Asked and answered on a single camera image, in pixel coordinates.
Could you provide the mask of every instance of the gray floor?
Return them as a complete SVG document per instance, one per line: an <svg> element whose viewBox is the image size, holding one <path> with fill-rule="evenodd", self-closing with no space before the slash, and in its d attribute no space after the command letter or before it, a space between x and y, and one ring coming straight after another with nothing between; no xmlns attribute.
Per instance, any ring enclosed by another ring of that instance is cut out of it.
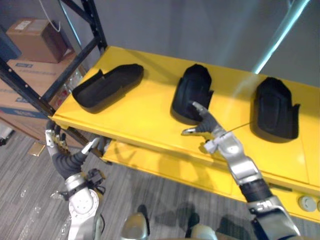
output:
<svg viewBox="0 0 320 240"><path fill-rule="evenodd" d="M27 154L33 139L15 133L0 147L0 239L65 240L68 235L68 204L51 197L64 189L47 150L39 158ZM145 204L151 239L183 237L191 211L201 223L218 232L243 239L256 239L245 204L193 187L119 165L106 165L90 155L83 169L102 170L107 176L102 214L103 240L119 239L120 226L140 204ZM317 239L320 225L293 218L305 236Z"/></svg>

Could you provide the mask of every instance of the black molded tray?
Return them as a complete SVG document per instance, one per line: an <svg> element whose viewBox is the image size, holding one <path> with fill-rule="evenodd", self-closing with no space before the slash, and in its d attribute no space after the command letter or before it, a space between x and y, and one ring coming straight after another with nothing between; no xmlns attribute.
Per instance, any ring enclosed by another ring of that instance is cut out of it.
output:
<svg viewBox="0 0 320 240"><path fill-rule="evenodd" d="M256 89L252 132L267 141L285 143L299 135L299 104L292 105L290 90L281 80L267 77Z"/></svg>
<svg viewBox="0 0 320 240"><path fill-rule="evenodd" d="M99 70L77 86L72 95L84 110L98 113L124 97L141 82L143 75L144 68L138 64L120 65L106 74Z"/></svg>
<svg viewBox="0 0 320 240"><path fill-rule="evenodd" d="M198 102L205 108L209 107L214 93L210 90L211 82L211 76L204 66L194 64L188 67L176 87L170 109L171 115L184 124L199 124L202 117L192 103Z"/></svg>

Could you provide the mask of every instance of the cable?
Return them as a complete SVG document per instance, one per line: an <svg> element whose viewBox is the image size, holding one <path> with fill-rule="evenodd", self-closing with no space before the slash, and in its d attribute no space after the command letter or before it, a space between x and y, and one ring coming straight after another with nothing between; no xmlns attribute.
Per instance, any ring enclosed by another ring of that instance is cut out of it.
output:
<svg viewBox="0 0 320 240"><path fill-rule="evenodd" d="M45 7L44 7L44 5L42 4L42 1L41 1L41 0L39 0L39 3L40 3L40 5L41 5L41 7L42 7L42 10L43 10L46 18L47 18L48 21L50 22L51 26L54 28L54 30L56 30L56 31L59 33L59 32L60 32L60 29L61 29L61 23L60 23L60 21L59 21L59 28L57 29L57 28L54 26L54 24L51 22L48 14L47 14L47 11L45 10Z"/></svg>
<svg viewBox="0 0 320 240"><path fill-rule="evenodd" d="M239 128L242 128L242 127L244 127L244 126L247 126L247 125L249 125L249 124L251 124L251 123L252 123L252 121L247 122L247 123L245 123L245 124L242 124L242 125L240 125L240 126L237 126L237 127L233 128L233 129L227 131L226 134L229 133L229 132L233 132L233 131L236 130L236 129L239 129Z"/></svg>
<svg viewBox="0 0 320 240"><path fill-rule="evenodd" d="M102 221L103 221L103 228L102 228L102 231L101 231L101 233L103 233L104 230L105 230L106 222L105 222L105 219L104 219L104 217L102 216L102 214L100 214L100 217L101 217L101 219L102 219Z"/></svg>
<svg viewBox="0 0 320 240"><path fill-rule="evenodd" d="M98 191L100 191L100 193L101 193L102 195L104 195L105 192L106 192L106 188L105 188L104 186L96 186L95 188L96 188Z"/></svg>

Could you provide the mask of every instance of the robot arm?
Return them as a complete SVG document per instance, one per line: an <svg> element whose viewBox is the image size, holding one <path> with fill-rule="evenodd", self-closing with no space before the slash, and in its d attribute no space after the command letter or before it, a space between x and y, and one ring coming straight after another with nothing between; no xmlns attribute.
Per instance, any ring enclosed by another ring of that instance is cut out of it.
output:
<svg viewBox="0 0 320 240"><path fill-rule="evenodd" d="M203 121L195 128L184 130L182 134L209 132L213 135L214 140L207 141L204 147L211 154L218 150L226 159L229 171L240 187L250 213L255 215L252 225L258 238L299 239L298 228L278 197L271 193L254 161L245 155L241 142L232 132L225 131L205 107L197 102L193 102L192 105Z"/></svg>
<svg viewBox="0 0 320 240"><path fill-rule="evenodd" d="M68 150L66 135L60 137L60 127L55 127L53 121L47 123L45 138L54 167L65 180L67 192L63 197L69 201L71 216L68 240L99 240L104 221L98 211L102 194L97 186L105 177L97 169L90 170L85 176L81 169L89 152L98 145L99 138L88 142L73 155Z"/></svg>

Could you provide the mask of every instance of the metal shelving rack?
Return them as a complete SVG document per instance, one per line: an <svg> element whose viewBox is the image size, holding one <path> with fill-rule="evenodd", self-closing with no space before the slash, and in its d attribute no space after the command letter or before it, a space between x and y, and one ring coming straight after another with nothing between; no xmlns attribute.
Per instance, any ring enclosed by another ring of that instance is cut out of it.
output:
<svg viewBox="0 0 320 240"><path fill-rule="evenodd" d="M57 91L68 80L77 67L79 67L89 53L91 53L95 47L98 47L100 54L102 54L107 47L107 41L105 39L94 0L82 0L81 3L84 10L82 10L72 0L58 0L59 5L61 6L60 1L65 3L70 9L72 9L90 25L93 33L93 39L77 54L70 65L48 88L43 96L40 96L37 92L35 92L31 86L29 86L15 71L13 71L7 65L3 59L0 58L1 79L46 117L53 116L56 112L49 104L49 101L54 97ZM65 131L80 144L87 144L88 140L75 128L68 127L68 129ZM102 156L98 150L93 151L93 153L98 157Z"/></svg>

